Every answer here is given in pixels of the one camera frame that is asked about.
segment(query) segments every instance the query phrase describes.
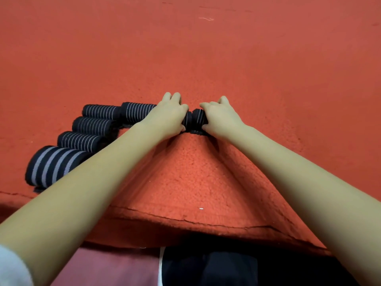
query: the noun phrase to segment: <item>person's right arm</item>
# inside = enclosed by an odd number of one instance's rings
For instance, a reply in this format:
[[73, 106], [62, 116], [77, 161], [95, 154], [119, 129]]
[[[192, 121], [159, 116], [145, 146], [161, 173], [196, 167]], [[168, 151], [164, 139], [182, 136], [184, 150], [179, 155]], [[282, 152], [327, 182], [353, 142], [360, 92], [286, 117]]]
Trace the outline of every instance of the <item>person's right arm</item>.
[[361, 285], [381, 285], [381, 202], [245, 125], [225, 96], [203, 129], [233, 144]]

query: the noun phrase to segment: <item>person's left hand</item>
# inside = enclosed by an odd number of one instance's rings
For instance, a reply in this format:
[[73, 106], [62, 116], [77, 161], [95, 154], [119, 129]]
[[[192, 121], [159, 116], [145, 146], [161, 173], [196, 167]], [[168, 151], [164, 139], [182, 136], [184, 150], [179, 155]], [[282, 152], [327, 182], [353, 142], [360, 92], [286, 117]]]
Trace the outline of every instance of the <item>person's left hand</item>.
[[176, 92], [173, 96], [166, 92], [162, 101], [140, 123], [148, 126], [165, 140], [185, 131], [181, 123], [189, 110], [189, 106], [181, 104], [181, 95]]

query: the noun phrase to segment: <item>person's right hand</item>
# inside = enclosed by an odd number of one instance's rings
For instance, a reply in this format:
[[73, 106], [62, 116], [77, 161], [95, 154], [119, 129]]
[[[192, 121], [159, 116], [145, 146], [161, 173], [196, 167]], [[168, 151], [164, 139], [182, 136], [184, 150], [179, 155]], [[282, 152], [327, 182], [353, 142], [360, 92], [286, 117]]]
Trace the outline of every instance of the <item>person's right hand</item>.
[[202, 129], [216, 138], [229, 139], [234, 130], [245, 125], [226, 96], [222, 96], [218, 102], [202, 102], [200, 106], [208, 119]]

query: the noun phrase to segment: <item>white sleeve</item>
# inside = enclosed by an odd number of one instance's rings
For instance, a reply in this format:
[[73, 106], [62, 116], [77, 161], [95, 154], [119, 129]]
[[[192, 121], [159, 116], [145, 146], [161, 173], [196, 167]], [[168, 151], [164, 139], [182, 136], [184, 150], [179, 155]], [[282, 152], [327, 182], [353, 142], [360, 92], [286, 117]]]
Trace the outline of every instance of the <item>white sleeve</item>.
[[32, 276], [19, 256], [0, 245], [0, 286], [33, 286]]

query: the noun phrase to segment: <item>person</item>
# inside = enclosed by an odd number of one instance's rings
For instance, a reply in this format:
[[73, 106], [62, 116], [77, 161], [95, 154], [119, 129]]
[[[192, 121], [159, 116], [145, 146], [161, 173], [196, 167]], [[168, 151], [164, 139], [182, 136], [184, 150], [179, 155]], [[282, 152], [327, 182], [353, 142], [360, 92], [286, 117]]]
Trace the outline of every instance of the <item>person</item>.
[[[381, 285], [379, 201], [244, 124], [225, 96], [200, 106], [207, 133], [244, 153], [361, 285]], [[126, 174], [157, 144], [185, 130], [188, 109], [179, 93], [165, 93], [144, 120], [5, 220], [0, 284], [49, 285]]]

